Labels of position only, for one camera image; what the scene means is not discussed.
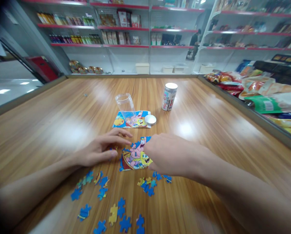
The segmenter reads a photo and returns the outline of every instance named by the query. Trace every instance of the yellow puzzle piece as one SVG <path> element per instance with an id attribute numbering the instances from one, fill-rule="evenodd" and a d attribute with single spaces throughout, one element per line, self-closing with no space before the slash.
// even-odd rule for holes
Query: yellow puzzle piece
<path id="1" fill-rule="evenodd" d="M 117 221 L 117 210 L 118 210 L 118 207 L 115 204 L 110 209 L 110 213 L 112 215 L 109 217 L 109 223 L 110 223 L 111 226 L 113 226 L 114 223 Z"/>

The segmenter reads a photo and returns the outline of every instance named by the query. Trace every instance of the patrick star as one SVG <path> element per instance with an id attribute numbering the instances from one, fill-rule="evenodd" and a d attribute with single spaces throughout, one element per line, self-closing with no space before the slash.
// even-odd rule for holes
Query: patrick star
<path id="1" fill-rule="evenodd" d="M 131 152 L 130 157 L 126 160 L 130 162 L 130 166 L 134 167 L 134 165 L 138 164 L 141 158 L 141 152 L 143 151 L 143 146 L 146 143 L 146 138 L 142 138 L 140 141 L 140 145 L 136 148 L 136 144 L 132 146 L 129 150 Z"/>

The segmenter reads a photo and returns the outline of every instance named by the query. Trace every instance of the person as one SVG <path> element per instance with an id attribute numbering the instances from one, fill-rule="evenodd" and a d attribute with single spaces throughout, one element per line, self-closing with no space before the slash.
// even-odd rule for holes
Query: person
<path id="1" fill-rule="evenodd" d="M 106 151 L 110 144 L 131 144 L 120 135 L 132 137 L 126 130 L 114 128 L 66 159 L 1 188 L 0 214 L 10 227 L 15 226 L 75 170 L 116 157 L 116 151 Z M 208 148 L 161 133 L 152 136 L 144 145 L 144 152 L 153 160 L 150 170 L 186 177 L 211 188 L 250 233 L 291 233 L 291 202 L 276 189 L 220 159 Z"/>

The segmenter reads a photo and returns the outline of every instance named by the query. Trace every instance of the white box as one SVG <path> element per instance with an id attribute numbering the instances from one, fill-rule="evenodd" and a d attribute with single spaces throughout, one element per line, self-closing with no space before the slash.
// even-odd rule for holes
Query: white box
<path id="1" fill-rule="evenodd" d="M 174 66 L 163 66 L 163 73 L 172 73 Z"/>
<path id="2" fill-rule="evenodd" d="M 137 74 L 149 74 L 150 64 L 148 63 L 136 63 Z"/>

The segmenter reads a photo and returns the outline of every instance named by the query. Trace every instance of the product box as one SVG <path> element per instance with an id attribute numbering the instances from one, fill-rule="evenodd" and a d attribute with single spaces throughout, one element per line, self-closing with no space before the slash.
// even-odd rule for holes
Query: product box
<path id="1" fill-rule="evenodd" d="M 106 32 L 101 32 L 101 34 L 102 34 L 103 43 L 104 44 L 109 44 L 107 33 Z"/>
<path id="2" fill-rule="evenodd" d="M 119 35 L 119 43 L 120 43 L 120 45 L 124 45 L 125 44 L 124 33 L 123 32 L 118 32 L 118 35 Z"/>
<path id="3" fill-rule="evenodd" d="M 130 36 L 129 36 L 129 33 L 125 33 L 125 42 L 126 42 L 126 45 L 130 45 Z"/>
<path id="4" fill-rule="evenodd" d="M 107 38 L 108 38 L 109 44 L 113 45 L 112 33 L 111 32 L 107 32 Z"/>
<path id="5" fill-rule="evenodd" d="M 112 41 L 113 41 L 113 45 L 117 45 L 117 38 L 116 38 L 116 32 L 112 32 Z"/>
<path id="6" fill-rule="evenodd" d="M 132 27 L 139 28 L 139 15 L 132 15 Z"/>
<path id="7" fill-rule="evenodd" d="M 127 27 L 126 11 L 118 10 L 117 14 L 119 15 L 120 26 L 121 27 Z"/>

